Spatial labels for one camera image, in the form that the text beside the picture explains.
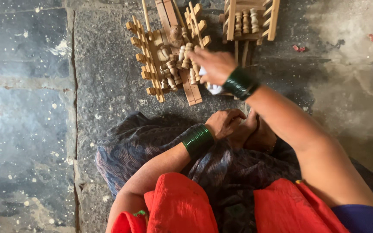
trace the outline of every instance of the wooden toy parts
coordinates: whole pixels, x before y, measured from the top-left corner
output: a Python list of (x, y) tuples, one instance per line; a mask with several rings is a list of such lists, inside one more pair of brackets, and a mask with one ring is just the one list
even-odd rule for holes
[[(280, 0), (225, 0), (224, 13), (219, 18), (223, 23), (223, 43), (240, 40), (257, 41), (260, 45), (266, 36), (269, 41), (274, 40), (279, 5)], [(248, 11), (251, 18), (251, 33), (247, 32)]]
[(169, 33), (170, 45), (179, 49), (184, 43), (182, 39), (182, 28), (179, 25), (173, 25)]
[(182, 69), (182, 62), (184, 61), (184, 57), (185, 57), (185, 48), (186, 48), (186, 46), (182, 45), (180, 50), (179, 50), (179, 58), (178, 58), (178, 61), (177, 61), (177, 64), (176, 64), (176, 67), (177, 67), (178, 70)]
[(187, 46), (185, 47), (185, 52), (184, 52), (184, 60), (182, 62), (182, 68), (188, 69), (189, 68), (189, 57), (188, 57), (188, 52), (192, 51), (192, 47), (194, 45), (192, 43), (187, 43)]
[(259, 32), (260, 29), (259, 29), (259, 21), (257, 19), (257, 10), (256, 8), (251, 8), (250, 10), (251, 12), (251, 33), (256, 33), (256, 32)]
[(165, 102), (164, 94), (184, 88), (190, 106), (201, 103), (201, 94), (196, 85), (196, 80), (200, 79), (199, 66), (193, 61), (190, 63), (185, 55), (194, 46), (205, 48), (211, 42), (210, 36), (201, 35), (207, 27), (205, 20), (197, 20), (202, 5), (196, 4), (193, 7), (189, 3), (184, 14), (187, 23), (184, 23), (174, 0), (155, 0), (155, 4), (162, 29), (152, 31), (150, 28), (145, 0), (142, 0), (142, 7), (147, 31), (134, 16), (133, 22), (126, 23), (126, 28), (136, 35), (131, 38), (132, 45), (142, 50), (142, 53), (136, 55), (136, 60), (144, 64), (141, 67), (142, 78), (150, 80), (153, 85), (146, 92), (155, 95), (162, 103)]

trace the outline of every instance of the wooden peg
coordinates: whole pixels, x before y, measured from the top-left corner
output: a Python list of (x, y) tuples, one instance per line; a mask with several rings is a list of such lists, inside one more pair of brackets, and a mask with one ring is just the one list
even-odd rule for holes
[(182, 45), (181, 48), (179, 49), (179, 58), (176, 64), (176, 67), (178, 70), (182, 69), (182, 61), (184, 60), (185, 57), (185, 45)]
[(182, 28), (182, 37), (184, 39), (184, 44), (189, 43), (188, 32), (187, 32), (187, 29), (184, 27)]
[(205, 36), (202, 39), (202, 42), (204, 43), (204, 47), (207, 47), (211, 43), (211, 37), (210, 36)]
[(188, 52), (192, 51), (192, 47), (194, 45), (192, 43), (187, 43), (185, 47), (185, 52), (184, 52), (184, 60), (182, 62), (182, 68), (188, 69), (189, 68), (189, 57), (188, 57)]
[(159, 49), (161, 50), (163, 56), (166, 58), (166, 61), (168, 61), (168, 59), (169, 59), (169, 52), (165, 48), (165, 45), (162, 45)]
[(169, 32), (169, 40), (172, 47), (179, 49), (183, 43), (182, 29), (179, 25), (173, 25)]
[(139, 62), (142, 62), (143, 64), (146, 64), (146, 56), (143, 54), (137, 54), (136, 60)]
[(182, 80), (181, 80), (181, 78), (178, 75), (178, 70), (175, 68), (175, 61), (174, 60), (169, 60), (166, 64), (167, 64), (167, 66), (169, 68), (169, 71), (174, 76), (175, 84), (176, 85), (181, 84)]
[(243, 19), (242, 19), (242, 33), (246, 34), (246, 33), (249, 33), (249, 27), (248, 27), (248, 13), (249, 13), (249, 10), (248, 9), (244, 9), (242, 11), (243, 13)]
[(137, 34), (136, 27), (132, 22), (127, 22), (126, 23), (126, 29), (131, 31), (133, 34)]
[(193, 61), (192, 59), (191, 59), (191, 63), (192, 63), (192, 68), (194, 69), (194, 72), (195, 72), (195, 80), (200, 81), (201, 77), (199, 76), (199, 65), (195, 61)]
[(257, 19), (257, 10), (256, 8), (251, 8), (250, 9), (250, 12), (251, 12), (251, 32), (252, 33), (256, 33), (256, 32), (259, 32), (260, 29), (259, 29), (259, 21)]
[(135, 36), (131, 38), (131, 43), (132, 45), (138, 47), (138, 48), (142, 48), (142, 45), (141, 45), (141, 42), (138, 38), (136, 38)]
[(196, 80), (195, 80), (195, 71), (192, 66), (189, 68), (189, 82), (192, 85), (196, 85)]
[(241, 12), (235, 14), (235, 31), (234, 36), (241, 36)]
[(154, 87), (148, 87), (146, 89), (146, 92), (148, 93), (148, 95), (156, 95), (156, 88), (154, 88)]

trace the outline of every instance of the wooden slat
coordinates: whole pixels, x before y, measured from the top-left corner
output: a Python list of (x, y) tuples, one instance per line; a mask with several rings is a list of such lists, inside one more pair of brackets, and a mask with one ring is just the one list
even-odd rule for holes
[(278, 7), (280, 5), (280, 0), (273, 0), (272, 5), (272, 15), (271, 15), (271, 22), (270, 22), (270, 28), (269, 28), (269, 36), (267, 37), (267, 40), (273, 41), (276, 37), (276, 27), (277, 27), (277, 18), (278, 18)]
[(263, 17), (266, 17), (266, 15), (272, 13), (272, 9), (273, 9), (273, 6), (271, 6), (270, 8), (268, 8), (268, 9), (264, 12)]
[(271, 29), (268, 29), (267, 31), (263, 32), (262, 37), (265, 37), (268, 33), (270, 33)]
[(227, 40), (231, 41), (234, 39), (234, 23), (235, 23), (235, 3), (236, 3), (236, 0), (230, 0), (230, 10), (228, 11), (229, 12), (229, 15), (228, 15), (228, 18), (229, 18), (229, 22), (228, 22), (228, 28), (227, 28)]
[(263, 7), (265, 7), (268, 3), (271, 3), (272, 0), (266, 0), (264, 3), (263, 3)]
[(264, 22), (264, 24), (263, 24), (263, 27), (267, 27), (268, 25), (270, 25), (270, 21), (271, 21), (271, 17), (268, 19), (268, 20), (266, 20), (266, 22)]

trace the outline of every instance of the carved wooden piece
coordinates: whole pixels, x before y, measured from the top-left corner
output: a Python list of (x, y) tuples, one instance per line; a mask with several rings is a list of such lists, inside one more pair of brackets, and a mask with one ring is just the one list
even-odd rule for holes
[(172, 47), (179, 49), (183, 44), (182, 28), (179, 25), (173, 25), (169, 34), (169, 42)]
[(184, 44), (189, 43), (188, 32), (185, 27), (182, 28), (182, 38), (184, 39)]
[(195, 80), (199, 82), (201, 80), (201, 76), (199, 76), (199, 65), (192, 59), (191, 59), (191, 63), (192, 63), (192, 68), (194, 69), (194, 72), (195, 72)]
[(183, 62), (184, 57), (185, 57), (185, 48), (186, 48), (186, 46), (182, 45), (181, 48), (179, 49), (179, 58), (178, 58), (178, 61), (177, 61), (177, 64), (176, 64), (176, 67), (177, 67), (178, 70), (182, 69), (182, 62)]
[(259, 21), (257, 20), (257, 12), (256, 12), (256, 8), (251, 8), (250, 9), (250, 12), (251, 12), (251, 33), (257, 33), (260, 31), (259, 29)]
[(248, 26), (248, 13), (249, 13), (249, 10), (248, 9), (245, 9), (242, 11), (243, 15), (243, 19), (242, 19), (242, 33), (244, 34), (247, 34), (250, 32), (249, 30), (249, 26)]
[(184, 60), (182, 62), (182, 68), (184, 68), (184, 69), (188, 69), (189, 68), (189, 56), (188, 56), (188, 52), (192, 51), (192, 47), (193, 46), (194, 45), (192, 43), (187, 43), (187, 45), (185, 47)]
[(195, 71), (192, 66), (190, 66), (189, 68), (189, 81), (191, 82), (192, 85), (196, 85)]
[(234, 36), (241, 36), (241, 12), (235, 14), (235, 30)]

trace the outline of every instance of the stone floor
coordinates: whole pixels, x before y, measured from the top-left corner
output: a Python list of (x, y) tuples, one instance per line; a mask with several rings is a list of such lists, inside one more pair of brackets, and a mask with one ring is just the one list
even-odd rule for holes
[[(232, 51), (217, 23), (223, 1), (201, 3), (209, 48)], [(131, 111), (192, 124), (218, 109), (245, 110), (202, 88), (204, 102), (192, 107), (183, 90), (163, 104), (148, 96), (125, 27), (132, 14), (143, 21), (140, 0), (0, 0), (0, 232), (104, 232), (113, 200), (94, 164), (96, 141)], [(250, 45), (248, 62), (260, 66), (247, 69), (373, 171), (370, 33), (373, 0), (281, 0), (276, 39)]]

